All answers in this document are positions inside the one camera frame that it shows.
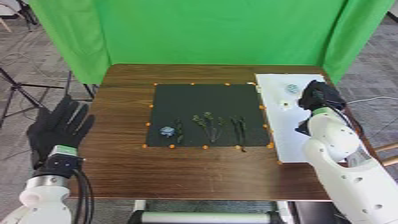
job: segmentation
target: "black mat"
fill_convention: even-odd
[[[270,142],[269,133],[263,129],[263,112],[260,110],[260,97],[253,85],[158,85],[155,92],[151,112],[151,127],[148,131],[148,146],[235,146],[237,135],[231,116],[245,119],[245,146],[265,146]],[[215,119],[224,118],[226,125],[222,135],[215,143],[210,143],[203,128],[192,121],[194,115],[203,117],[212,112]],[[176,135],[167,138],[160,135],[166,126],[176,128],[174,121],[183,123],[183,141],[178,144]]]

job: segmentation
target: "green backdrop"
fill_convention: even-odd
[[[31,0],[77,78],[118,63],[318,65],[338,82],[393,0]]]

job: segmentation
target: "brown table surface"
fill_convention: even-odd
[[[110,67],[91,107],[96,124],[80,147],[98,198],[329,200],[311,166],[279,165],[276,150],[265,147],[251,147],[247,153],[233,147],[142,148],[153,83],[244,84],[256,81],[254,73],[325,76],[313,66]]]

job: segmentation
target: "white paper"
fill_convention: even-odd
[[[311,112],[299,107],[297,100],[309,82],[313,80],[325,82],[325,79],[318,74],[258,74],[256,78],[270,128],[274,130],[279,161],[283,163],[304,163],[308,160],[302,146],[309,136],[299,133],[295,128],[299,123],[309,118]],[[299,86],[301,91],[297,94],[286,91],[290,84]]]

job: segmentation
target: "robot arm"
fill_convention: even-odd
[[[336,112],[329,108],[322,110],[309,119],[304,153],[334,205],[354,224],[398,223],[395,180],[373,157],[356,167],[338,164],[357,152],[361,140]]]
[[[23,206],[6,217],[0,224],[70,224],[71,212],[64,205],[70,197],[68,181],[75,175],[80,185],[80,202],[75,213],[75,223],[80,220],[91,223],[94,203],[93,190],[82,172],[84,159],[78,157],[78,145],[94,124],[94,116],[87,116],[87,105],[66,96],[54,112],[39,108],[36,123],[29,127],[29,142],[32,147],[34,176],[20,194]]]
[[[397,224],[398,186],[377,159],[363,150],[357,133],[340,112],[345,100],[336,89],[313,81],[299,104],[313,111],[297,129],[311,136],[304,154],[334,205],[354,224]],[[338,163],[345,160],[349,167]]]

